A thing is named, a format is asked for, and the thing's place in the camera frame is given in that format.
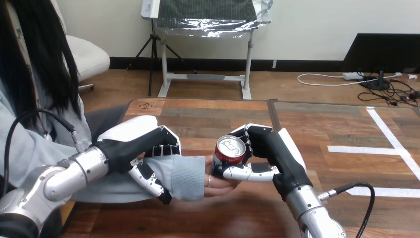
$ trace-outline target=pull tab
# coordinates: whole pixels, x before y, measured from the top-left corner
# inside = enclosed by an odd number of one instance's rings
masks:
[[[230,141],[228,141],[228,140],[223,141],[223,142],[222,142],[222,144],[223,144],[224,146],[226,146],[229,150],[234,150],[234,149],[235,149],[235,146],[233,146],[233,145],[230,143]]]

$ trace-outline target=black power cable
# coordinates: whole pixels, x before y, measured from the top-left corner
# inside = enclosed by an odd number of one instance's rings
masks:
[[[357,232],[357,235],[356,235],[356,238],[360,238],[362,236],[363,231],[366,228],[366,225],[368,224],[368,220],[369,220],[370,214],[371,214],[372,209],[373,209],[373,204],[375,203],[375,190],[373,189],[372,185],[370,185],[367,182],[349,183],[349,184],[346,184],[344,186],[335,188],[334,190],[337,192],[337,195],[339,195],[340,193],[342,193],[344,191],[347,191],[350,188],[353,188],[353,187],[356,187],[356,186],[368,187],[369,190],[370,190],[369,206],[367,207],[365,218],[363,218],[363,222],[362,222],[362,225],[360,226],[359,232]]]
[[[394,87],[393,83],[399,83],[404,86],[406,86],[409,90],[401,90]],[[371,89],[369,89],[370,92],[362,92],[357,97],[361,101],[372,101],[377,99],[384,99],[388,105],[397,106],[398,103],[401,104],[407,104],[413,107],[418,107],[419,103],[416,99],[418,97],[416,95],[420,96],[420,93],[416,90],[414,90],[412,87],[410,87],[408,84],[401,82],[399,80],[390,79],[389,80],[389,86],[390,88],[387,90],[379,91],[381,94],[378,94],[376,92],[373,92]],[[364,99],[361,98],[361,95],[373,95],[376,96],[375,98],[370,99]]]
[[[25,112],[18,116],[12,123],[12,126],[10,127],[9,133],[7,134],[6,139],[6,145],[4,149],[4,185],[3,185],[3,192],[1,197],[5,196],[7,193],[7,187],[9,184],[9,154],[10,154],[10,144],[12,141],[12,135],[16,128],[16,126],[24,119],[28,118],[32,114],[38,114],[38,113],[45,113],[50,116],[52,116],[54,119],[56,119],[61,125],[63,125],[70,133],[74,132],[74,126],[70,124],[68,121],[64,120],[62,117],[55,115],[49,110],[45,109],[36,109],[31,112]]]

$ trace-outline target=black baseboard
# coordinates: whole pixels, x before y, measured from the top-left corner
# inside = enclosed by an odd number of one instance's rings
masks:
[[[127,69],[150,69],[150,58],[140,57],[135,61],[134,57],[111,57],[109,68]],[[245,59],[183,59],[168,58],[168,70],[208,70],[208,71],[245,71]],[[162,70],[161,58],[154,64],[154,70]],[[277,60],[273,68],[273,60],[254,59],[251,71],[279,71],[279,72],[338,72],[342,61],[332,60]]]

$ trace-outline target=white chair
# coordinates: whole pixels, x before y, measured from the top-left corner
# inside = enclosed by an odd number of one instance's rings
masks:
[[[51,3],[60,17],[64,32],[67,33],[57,1],[51,0]],[[104,50],[92,42],[69,35],[66,37],[80,74],[79,82],[109,69],[109,55]],[[93,84],[79,86],[79,90],[87,88],[93,89]]]

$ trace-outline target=black hair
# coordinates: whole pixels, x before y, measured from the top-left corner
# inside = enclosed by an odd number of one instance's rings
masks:
[[[6,87],[16,116],[36,109],[31,72],[25,63],[11,24],[6,2],[15,8],[25,38],[31,65],[36,69],[47,96],[48,109],[62,114],[71,105],[81,118],[78,72],[57,12],[50,0],[0,0],[0,79]],[[36,122],[36,116],[23,122]]]

